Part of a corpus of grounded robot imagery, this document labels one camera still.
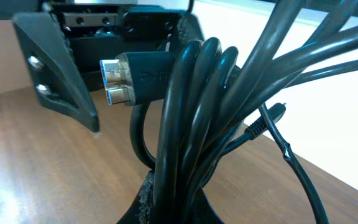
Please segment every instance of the silver screw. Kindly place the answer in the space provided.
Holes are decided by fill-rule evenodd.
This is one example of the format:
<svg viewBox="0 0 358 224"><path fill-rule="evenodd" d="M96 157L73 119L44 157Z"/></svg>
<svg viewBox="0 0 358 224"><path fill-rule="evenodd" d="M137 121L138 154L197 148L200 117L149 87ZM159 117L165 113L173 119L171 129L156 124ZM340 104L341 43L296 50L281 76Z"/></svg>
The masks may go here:
<svg viewBox="0 0 358 224"><path fill-rule="evenodd" d="M36 70L41 70L44 67L44 63L42 63L37 57L31 56L27 59L27 61L29 61L31 67Z"/></svg>
<svg viewBox="0 0 358 224"><path fill-rule="evenodd" d="M49 96L52 94L52 91L47 85L38 84L35 88L42 95Z"/></svg>

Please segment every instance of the white wall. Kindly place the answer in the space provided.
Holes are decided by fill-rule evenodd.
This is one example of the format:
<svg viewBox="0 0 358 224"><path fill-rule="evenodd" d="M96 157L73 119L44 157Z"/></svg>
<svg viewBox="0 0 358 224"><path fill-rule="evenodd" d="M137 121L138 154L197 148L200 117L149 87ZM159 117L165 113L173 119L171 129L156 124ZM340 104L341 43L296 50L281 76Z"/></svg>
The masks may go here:
<svg viewBox="0 0 358 224"><path fill-rule="evenodd" d="M273 9L270 3L242 2L242 6L233 6L203 0L194 8L206 38L218 37L224 49L232 45L239 49L240 67ZM325 15L302 10L275 57L302 46ZM358 18L352 17L344 29L356 25ZM313 65L307 71L355 59L358 50ZM277 126L294 152L358 190L358 72L288 88L270 99L267 106L276 102L287 103L287 112ZM259 116L256 111L245 123L251 124Z"/></svg>

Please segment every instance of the micro-b usb 3.0 connector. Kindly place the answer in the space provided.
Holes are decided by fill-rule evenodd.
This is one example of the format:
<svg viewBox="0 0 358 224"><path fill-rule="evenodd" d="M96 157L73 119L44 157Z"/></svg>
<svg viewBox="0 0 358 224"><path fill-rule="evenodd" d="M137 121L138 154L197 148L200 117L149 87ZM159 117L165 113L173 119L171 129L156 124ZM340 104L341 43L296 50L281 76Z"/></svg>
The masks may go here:
<svg viewBox="0 0 358 224"><path fill-rule="evenodd" d="M133 106L163 99L174 62L169 52L128 52L101 60L108 103Z"/></svg>

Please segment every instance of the screw hole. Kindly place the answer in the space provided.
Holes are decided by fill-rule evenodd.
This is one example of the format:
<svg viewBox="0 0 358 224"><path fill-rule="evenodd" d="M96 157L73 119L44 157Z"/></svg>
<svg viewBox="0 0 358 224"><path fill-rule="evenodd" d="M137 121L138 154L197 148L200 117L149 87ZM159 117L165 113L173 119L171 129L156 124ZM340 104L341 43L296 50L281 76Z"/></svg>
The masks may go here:
<svg viewBox="0 0 358 224"><path fill-rule="evenodd" d="M78 25L84 25L84 19L82 17L77 17L75 19L75 21L77 22Z"/></svg>
<svg viewBox="0 0 358 224"><path fill-rule="evenodd" d="M104 24L110 24L109 18L104 17L104 18L102 19L102 23L104 23Z"/></svg>

